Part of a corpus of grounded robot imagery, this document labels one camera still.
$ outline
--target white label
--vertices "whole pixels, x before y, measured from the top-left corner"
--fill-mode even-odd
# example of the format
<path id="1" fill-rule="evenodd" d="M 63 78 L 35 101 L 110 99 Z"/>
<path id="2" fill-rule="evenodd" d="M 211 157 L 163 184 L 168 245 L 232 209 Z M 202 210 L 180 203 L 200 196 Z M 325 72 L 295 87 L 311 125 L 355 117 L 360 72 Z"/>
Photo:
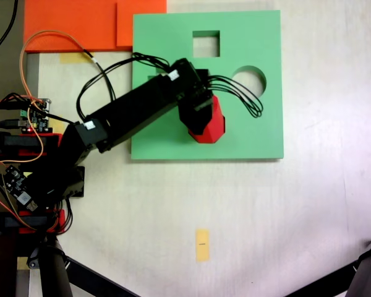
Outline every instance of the white label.
<path id="1" fill-rule="evenodd" d="M 18 201 L 20 203 L 22 203 L 23 205 L 25 205 L 27 202 L 29 202 L 29 200 L 31 199 L 31 197 L 26 192 L 22 192 L 22 194 L 19 195 L 19 197 L 17 199 L 18 199 Z"/>
<path id="2" fill-rule="evenodd" d="M 169 78 L 174 81 L 175 79 L 178 79 L 180 77 L 177 70 L 173 70 L 171 73 L 168 74 Z"/>
<path id="3" fill-rule="evenodd" d="M 89 121 L 89 122 L 84 123 L 84 126 L 87 128 L 87 130 L 96 128 L 95 125 L 93 124 L 93 121 Z"/>

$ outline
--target green board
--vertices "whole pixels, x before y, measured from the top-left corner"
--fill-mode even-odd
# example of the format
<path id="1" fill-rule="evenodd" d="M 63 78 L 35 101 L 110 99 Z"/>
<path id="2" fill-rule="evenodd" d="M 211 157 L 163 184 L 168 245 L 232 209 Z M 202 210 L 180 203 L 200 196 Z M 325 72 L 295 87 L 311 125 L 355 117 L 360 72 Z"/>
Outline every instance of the green board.
<path id="1" fill-rule="evenodd" d="M 193 36 L 204 32 L 220 33 L 219 57 L 193 58 Z M 226 118 L 226 133 L 215 144 L 194 141 L 175 108 L 132 138 L 132 159 L 283 158 L 280 33 L 279 11 L 135 15 L 135 52 L 170 63 L 187 58 L 196 69 L 230 78 L 245 67 L 259 69 L 266 89 L 260 97 L 263 114 L 257 119 L 238 98 L 215 93 Z M 152 75 L 154 68 L 135 62 L 133 87 Z"/>

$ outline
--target yellow sticky note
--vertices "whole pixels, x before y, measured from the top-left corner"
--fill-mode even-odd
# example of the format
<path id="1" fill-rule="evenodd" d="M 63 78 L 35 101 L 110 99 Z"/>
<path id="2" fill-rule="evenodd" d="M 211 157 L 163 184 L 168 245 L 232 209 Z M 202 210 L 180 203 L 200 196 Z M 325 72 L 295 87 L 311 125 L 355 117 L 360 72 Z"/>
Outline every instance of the yellow sticky note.
<path id="1" fill-rule="evenodd" d="M 197 244 L 197 262 L 209 261 L 209 230 L 197 229 L 195 239 Z"/>
<path id="2" fill-rule="evenodd" d="M 60 53 L 59 62 L 61 64 L 80 64 L 91 62 L 85 53 Z"/>
<path id="3" fill-rule="evenodd" d="M 49 127 L 52 128 L 54 133 L 63 134 L 66 130 L 65 124 L 57 119 L 49 119 Z"/>

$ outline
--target orange mat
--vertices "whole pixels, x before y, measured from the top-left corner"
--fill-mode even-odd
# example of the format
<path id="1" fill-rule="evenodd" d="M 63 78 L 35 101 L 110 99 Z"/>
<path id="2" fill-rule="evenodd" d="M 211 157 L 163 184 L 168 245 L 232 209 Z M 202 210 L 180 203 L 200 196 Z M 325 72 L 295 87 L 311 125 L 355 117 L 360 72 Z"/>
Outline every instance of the orange mat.
<path id="1" fill-rule="evenodd" d="M 132 51 L 134 14 L 165 13 L 166 0 L 118 0 L 117 47 L 119 50 Z"/>
<path id="2" fill-rule="evenodd" d="M 133 14 L 165 13 L 166 0 L 25 0 L 23 40 L 40 30 L 71 34 L 89 51 L 132 50 Z M 74 52 L 65 37 L 33 40 L 28 53 Z"/>

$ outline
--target white surface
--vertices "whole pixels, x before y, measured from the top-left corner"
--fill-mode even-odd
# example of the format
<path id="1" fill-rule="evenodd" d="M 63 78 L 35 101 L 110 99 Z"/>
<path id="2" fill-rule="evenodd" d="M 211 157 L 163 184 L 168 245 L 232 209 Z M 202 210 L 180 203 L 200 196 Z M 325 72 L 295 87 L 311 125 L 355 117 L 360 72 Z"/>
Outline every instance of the white surface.
<path id="1" fill-rule="evenodd" d="M 168 12 L 252 9 L 281 10 L 283 160 L 131 163 L 125 143 L 85 162 L 85 197 L 72 200 L 61 245 L 141 296 L 280 297 L 371 239 L 371 0 L 168 0 Z M 103 66 L 127 57 L 97 54 Z M 95 74 L 42 54 L 38 95 L 77 120 Z M 110 78 L 117 95 L 130 90 L 130 66 Z M 102 82 L 82 106 L 107 102 Z M 209 262 L 195 262 L 197 228 L 210 230 Z"/>

